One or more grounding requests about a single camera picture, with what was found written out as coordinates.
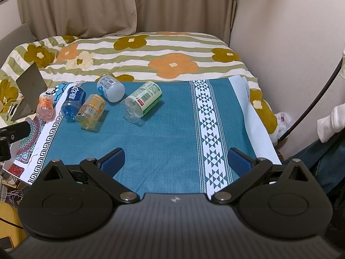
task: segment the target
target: curtain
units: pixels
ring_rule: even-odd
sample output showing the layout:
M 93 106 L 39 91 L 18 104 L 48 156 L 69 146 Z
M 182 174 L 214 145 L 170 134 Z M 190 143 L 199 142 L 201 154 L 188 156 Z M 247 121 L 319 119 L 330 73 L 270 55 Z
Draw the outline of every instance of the curtain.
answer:
M 201 32 L 229 44 L 233 0 L 135 1 L 137 32 Z
M 57 35 L 83 38 L 136 31 L 135 0 L 18 0 L 22 23 L 37 39 Z

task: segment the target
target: floral bedspread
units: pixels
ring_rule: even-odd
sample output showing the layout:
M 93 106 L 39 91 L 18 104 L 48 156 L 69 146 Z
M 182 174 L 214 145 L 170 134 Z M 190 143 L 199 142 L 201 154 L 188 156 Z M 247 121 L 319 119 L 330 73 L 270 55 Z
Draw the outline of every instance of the floral bedspread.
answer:
M 22 99 L 16 79 L 36 62 L 47 86 L 62 82 L 96 81 L 110 74 L 119 81 L 190 81 L 236 74 L 246 77 L 250 101 L 272 141 L 278 123 L 255 78 L 240 56 L 220 39 L 203 33 L 154 32 L 131 36 L 81 39 L 56 36 L 17 46 L 0 70 L 0 126 Z

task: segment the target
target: clear plastic bottle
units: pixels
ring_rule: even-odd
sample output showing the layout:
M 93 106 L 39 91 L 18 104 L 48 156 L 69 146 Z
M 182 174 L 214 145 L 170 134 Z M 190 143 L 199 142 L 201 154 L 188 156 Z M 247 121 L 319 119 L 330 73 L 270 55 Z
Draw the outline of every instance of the clear plastic bottle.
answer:
M 49 121 L 53 117 L 54 113 L 54 97 L 49 92 L 41 93 L 39 102 L 36 109 L 37 118 L 43 121 Z
M 135 124 L 141 124 L 144 116 L 160 99 L 162 90 L 154 82 L 147 82 L 123 100 L 127 109 L 124 118 Z
M 75 116 L 84 104 L 86 92 L 81 87 L 71 87 L 67 91 L 66 101 L 61 107 L 61 113 L 68 122 L 75 122 Z
M 106 106 L 105 100 L 96 94 L 89 95 L 75 116 L 75 120 L 85 130 L 94 130 Z
M 120 101 L 125 94 L 123 84 L 109 75 L 105 75 L 98 80 L 97 89 L 105 99 L 113 103 Z

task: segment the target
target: wall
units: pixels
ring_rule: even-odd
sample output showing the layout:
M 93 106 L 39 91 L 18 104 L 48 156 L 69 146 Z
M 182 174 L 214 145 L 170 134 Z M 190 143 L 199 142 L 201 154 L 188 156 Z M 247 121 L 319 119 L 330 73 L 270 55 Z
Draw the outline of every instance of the wall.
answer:
M 0 2 L 0 39 L 21 25 L 17 0 Z
M 293 122 L 339 63 L 345 44 L 345 0 L 238 0 L 230 46 L 259 79 L 275 113 Z M 289 157 L 317 139 L 317 119 L 345 102 L 338 76 L 280 148 Z

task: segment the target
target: gray ribbed panel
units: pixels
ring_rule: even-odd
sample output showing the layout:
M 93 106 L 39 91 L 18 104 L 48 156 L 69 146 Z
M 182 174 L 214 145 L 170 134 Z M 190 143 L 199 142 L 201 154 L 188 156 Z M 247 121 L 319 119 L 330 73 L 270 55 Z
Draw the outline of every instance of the gray ribbed panel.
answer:
M 146 194 L 121 206 L 109 223 L 92 235 L 69 242 L 25 240 L 16 259 L 334 259 L 339 256 L 321 237 L 298 242 L 258 235 L 229 206 L 213 205 L 203 194 Z

